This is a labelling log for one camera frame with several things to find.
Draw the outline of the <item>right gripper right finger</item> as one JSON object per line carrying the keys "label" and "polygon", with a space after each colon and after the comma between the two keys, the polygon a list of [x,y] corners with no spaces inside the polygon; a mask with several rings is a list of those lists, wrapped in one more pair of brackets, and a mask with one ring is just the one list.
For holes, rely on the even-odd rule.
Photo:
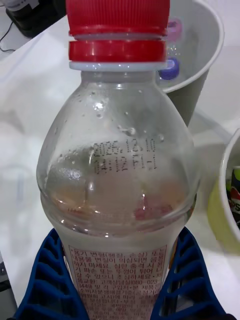
{"label": "right gripper right finger", "polygon": [[156,300],[156,319],[207,320],[225,314],[213,291],[200,247],[185,227],[178,236],[172,266]]}

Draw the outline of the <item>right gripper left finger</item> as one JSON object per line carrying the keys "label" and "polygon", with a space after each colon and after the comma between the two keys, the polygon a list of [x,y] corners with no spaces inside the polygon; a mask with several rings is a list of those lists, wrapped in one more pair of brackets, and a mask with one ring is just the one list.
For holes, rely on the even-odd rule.
{"label": "right gripper left finger", "polygon": [[61,240],[52,229],[32,266],[16,320],[84,320],[85,307],[64,262]]}

